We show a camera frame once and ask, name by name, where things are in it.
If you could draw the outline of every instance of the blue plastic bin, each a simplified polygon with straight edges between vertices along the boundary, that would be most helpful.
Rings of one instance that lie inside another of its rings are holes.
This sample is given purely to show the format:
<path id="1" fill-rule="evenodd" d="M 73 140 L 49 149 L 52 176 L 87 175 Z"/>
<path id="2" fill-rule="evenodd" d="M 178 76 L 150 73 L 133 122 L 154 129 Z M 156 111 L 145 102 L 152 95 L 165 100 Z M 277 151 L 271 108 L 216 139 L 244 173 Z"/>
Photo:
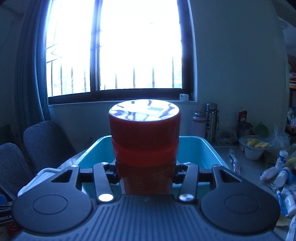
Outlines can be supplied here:
<path id="1" fill-rule="evenodd" d="M 92 168 L 94 164 L 107 161 L 114 161 L 111 136 L 105 136 L 98 139 L 76 162 L 81 169 Z M 213 147 L 203 138 L 194 136 L 181 136 L 177 160 L 180 163 L 191 162 L 197 164 L 200 168 L 212 168 L 214 164 L 220 164 L 227 167 L 227 164 L 213 149 Z M 173 194 L 177 195 L 181 184 L 173 184 Z M 95 197 L 94 184 L 83 183 L 85 191 L 90 197 Z M 121 195 L 119 184 L 111 185 L 116 197 Z M 203 197 L 210 191 L 209 183 L 198 183 L 198 197 Z"/>

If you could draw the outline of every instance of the white bowl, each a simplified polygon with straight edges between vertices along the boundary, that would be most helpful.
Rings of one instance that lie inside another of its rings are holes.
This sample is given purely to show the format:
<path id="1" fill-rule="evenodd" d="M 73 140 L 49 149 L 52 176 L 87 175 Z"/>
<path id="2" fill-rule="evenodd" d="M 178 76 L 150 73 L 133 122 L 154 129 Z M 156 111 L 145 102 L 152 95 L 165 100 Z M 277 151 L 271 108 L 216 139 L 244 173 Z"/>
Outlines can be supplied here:
<path id="1" fill-rule="evenodd" d="M 262 156 L 263 152 L 264 150 L 251 150 L 248 147 L 244 149 L 244 154 L 246 155 L 246 158 L 252 161 L 258 160 Z"/>
<path id="2" fill-rule="evenodd" d="M 242 152 L 244 152 L 245 146 L 242 143 L 239 143 L 239 148 L 241 149 Z"/>
<path id="3" fill-rule="evenodd" d="M 272 144 L 270 144 L 269 142 L 267 142 L 268 143 L 268 147 L 266 147 L 266 148 L 257 148 L 257 147 L 253 147 L 253 146 L 248 146 L 247 145 L 247 142 L 248 142 L 248 140 L 250 140 L 250 139 L 258 139 L 259 140 L 259 143 L 261 143 L 261 142 L 266 142 L 265 140 L 263 140 L 263 139 L 260 139 L 260 138 L 256 138 L 256 137 L 241 137 L 240 139 L 239 139 L 239 143 L 240 144 L 242 144 L 242 145 L 244 145 L 246 148 L 249 148 L 249 149 L 251 149 L 251 150 L 254 150 L 254 151 L 261 151 L 261 150 L 268 150 L 270 147 L 272 147 Z"/>

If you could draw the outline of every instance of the wall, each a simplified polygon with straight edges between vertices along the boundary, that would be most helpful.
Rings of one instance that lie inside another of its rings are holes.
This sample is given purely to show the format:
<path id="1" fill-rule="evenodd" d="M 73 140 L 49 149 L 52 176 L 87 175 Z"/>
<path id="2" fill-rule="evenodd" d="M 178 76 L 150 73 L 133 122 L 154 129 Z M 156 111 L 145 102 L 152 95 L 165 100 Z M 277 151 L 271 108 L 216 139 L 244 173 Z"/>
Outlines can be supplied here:
<path id="1" fill-rule="evenodd" d="M 197 55 L 197 100 L 218 103 L 221 129 L 234 128 L 239 111 L 253 125 L 284 128 L 288 106 L 287 53 L 270 0 L 191 1 Z M 51 106 L 52 119 L 82 150 L 110 134 L 108 110 L 115 104 Z M 195 103 L 176 102 L 181 135 L 190 135 Z"/>
<path id="2" fill-rule="evenodd" d="M 88 148 L 98 138 L 110 135 L 109 109 L 116 101 L 60 104 L 50 106 L 52 119 L 63 127 L 77 151 Z M 173 101 L 181 110 L 181 135 L 190 135 L 191 118 L 202 110 L 196 102 Z"/>
<path id="3" fill-rule="evenodd" d="M 28 0 L 7 0 L 6 6 L 25 13 Z M 22 26 L 22 14 L 13 14 L 0 7 L 0 127 L 10 124 L 16 132 L 14 108 L 14 75 L 17 46 Z"/>

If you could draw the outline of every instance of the window frame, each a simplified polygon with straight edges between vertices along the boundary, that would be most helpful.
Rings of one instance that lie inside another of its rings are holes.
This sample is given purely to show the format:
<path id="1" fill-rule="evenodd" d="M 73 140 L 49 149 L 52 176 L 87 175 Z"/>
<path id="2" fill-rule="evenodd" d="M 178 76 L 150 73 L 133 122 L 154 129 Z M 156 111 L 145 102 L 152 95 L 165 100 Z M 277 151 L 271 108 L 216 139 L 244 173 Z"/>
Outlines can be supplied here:
<path id="1" fill-rule="evenodd" d="M 48 97 L 48 104 L 95 102 L 131 99 L 179 100 L 179 95 L 188 94 L 193 100 L 194 53 L 193 32 L 187 0 L 177 0 L 182 44 L 182 89 L 179 88 L 135 88 L 99 90 L 99 33 L 103 0 L 95 0 L 91 30 L 90 92 Z"/>

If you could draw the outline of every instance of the blue curtain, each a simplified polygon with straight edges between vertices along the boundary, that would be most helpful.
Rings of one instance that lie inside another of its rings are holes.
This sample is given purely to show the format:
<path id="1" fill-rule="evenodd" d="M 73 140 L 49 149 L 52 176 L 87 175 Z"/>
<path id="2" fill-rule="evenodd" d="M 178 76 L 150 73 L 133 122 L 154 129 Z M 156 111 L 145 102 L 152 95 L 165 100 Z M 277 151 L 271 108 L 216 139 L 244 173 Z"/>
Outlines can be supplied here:
<path id="1" fill-rule="evenodd" d="M 31 0 L 24 17 L 15 64 L 18 134 L 50 120 L 46 86 L 46 24 L 52 0 Z"/>

